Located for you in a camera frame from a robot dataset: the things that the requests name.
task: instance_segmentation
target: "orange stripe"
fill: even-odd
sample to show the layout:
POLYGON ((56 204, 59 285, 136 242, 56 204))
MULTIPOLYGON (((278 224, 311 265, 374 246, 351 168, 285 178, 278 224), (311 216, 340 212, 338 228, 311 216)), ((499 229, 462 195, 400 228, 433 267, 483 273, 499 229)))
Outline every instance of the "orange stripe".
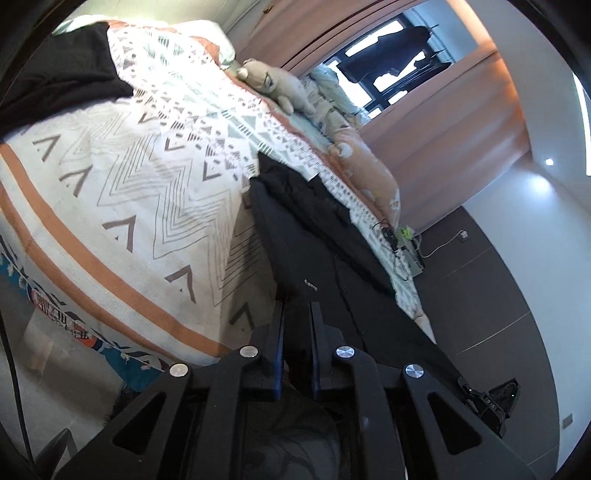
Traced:
MULTIPOLYGON (((43 200, 29 179, 20 159, 13 152, 12 148, 7 144, 0 145, 0 154, 3 156, 8 167, 10 168, 12 175, 16 179, 17 184, 29 202, 29 205, 41 223, 45 226, 47 231, 61 245, 61 247, 100 285, 109 290, 114 296, 126 303, 136 312, 144 316, 151 323, 157 325, 165 332, 168 332, 170 335, 185 345, 215 357, 223 356, 230 351, 230 349, 225 345, 215 342, 201 335, 200 333, 194 332, 193 330, 185 327, 185 325, 182 325, 171 314, 163 310, 155 303, 146 299, 143 295, 139 294, 139 292, 127 285, 123 279, 119 278, 96 256, 94 256, 57 217, 55 212, 45 202, 45 200, 43 200)), ((21 242, 23 245, 28 245, 29 243, 28 241, 25 243, 22 239, 21 242)), ((45 271, 44 273, 53 281, 53 277, 56 273, 55 271, 52 272, 53 275, 48 275, 45 271)), ((70 291, 68 288, 61 289, 68 293, 70 291)), ((95 316, 95 318, 103 321, 102 315, 95 316)), ((123 333, 125 336, 128 336, 130 339, 133 339, 129 335, 131 330, 120 321, 116 320, 116 323, 109 326, 118 332, 123 333)))
POLYGON ((68 296, 76 302, 80 308, 94 318, 100 319, 102 323, 113 330, 122 333, 130 340, 142 345, 154 352, 158 352, 170 358, 170 354, 162 350, 159 346, 147 341, 137 332, 130 329, 127 325, 121 323, 109 312, 98 306, 88 295, 81 291, 64 273, 57 268, 45 252, 37 245, 29 233, 27 226, 18 216, 18 213, 12 205, 6 190, 0 183, 0 206, 6 220, 17 233, 22 245, 27 250, 27 255, 35 262, 35 265, 49 278, 53 284, 61 291, 68 293, 68 296))

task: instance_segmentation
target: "screw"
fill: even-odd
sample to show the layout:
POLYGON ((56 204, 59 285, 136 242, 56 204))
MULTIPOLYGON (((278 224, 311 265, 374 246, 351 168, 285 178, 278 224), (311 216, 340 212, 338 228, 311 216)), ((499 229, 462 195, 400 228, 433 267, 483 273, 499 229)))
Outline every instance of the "screw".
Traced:
POLYGON ((408 365, 404 371, 411 378, 421 378, 425 374, 423 367, 417 364, 408 365))
POLYGON ((185 364, 174 364, 170 367, 169 373, 173 377, 184 377, 189 373, 189 368, 185 364))
POLYGON ((258 348, 252 345, 246 345, 240 348, 240 354, 244 358, 254 358, 258 355, 258 348))
POLYGON ((340 346, 336 349, 336 354, 341 358, 351 358, 355 354, 355 349, 350 346, 340 346))

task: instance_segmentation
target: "pink curtain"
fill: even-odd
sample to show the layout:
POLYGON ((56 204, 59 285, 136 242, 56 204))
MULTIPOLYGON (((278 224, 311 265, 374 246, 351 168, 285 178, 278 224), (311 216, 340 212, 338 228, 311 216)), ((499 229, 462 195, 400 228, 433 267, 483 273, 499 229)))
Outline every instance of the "pink curtain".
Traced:
POLYGON ((280 0, 238 53, 301 77, 348 42, 424 0, 280 0))
POLYGON ((492 42, 404 96, 360 133, 400 185, 401 224, 417 232, 531 148, 517 91, 492 42))

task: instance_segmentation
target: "bedspread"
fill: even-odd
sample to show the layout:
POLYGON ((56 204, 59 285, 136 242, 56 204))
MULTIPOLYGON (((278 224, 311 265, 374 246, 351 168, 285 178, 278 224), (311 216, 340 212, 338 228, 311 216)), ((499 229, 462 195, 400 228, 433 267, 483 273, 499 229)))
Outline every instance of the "bedspread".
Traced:
POLYGON ((275 293, 249 212, 258 151, 320 176, 414 317, 408 266, 372 229, 375 216, 259 97, 189 37, 108 34, 134 97, 65 112, 0 146, 0 253, 70 330, 156 368, 209 364, 246 343, 275 293))

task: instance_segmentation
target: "window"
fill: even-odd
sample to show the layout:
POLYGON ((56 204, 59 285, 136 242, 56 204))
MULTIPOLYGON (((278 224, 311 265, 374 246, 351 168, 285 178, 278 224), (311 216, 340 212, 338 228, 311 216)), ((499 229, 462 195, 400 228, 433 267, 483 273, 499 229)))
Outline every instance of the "window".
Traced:
POLYGON ((376 79, 366 77, 359 83, 348 81, 337 68, 337 65, 346 57, 350 57, 376 43, 378 37, 396 33, 412 26, 412 23, 404 14, 398 15, 386 24, 376 27, 360 40, 351 42, 326 62, 326 65, 336 72, 339 84, 353 104, 365 108, 369 112, 370 118, 377 117, 408 92, 445 70, 451 63, 441 62, 437 57, 437 53, 430 46, 427 46, 425 50, 414 57, 398 76, 387 73, 376 79), (420 61, 418 66, 415 65, 416 61, 420 61))

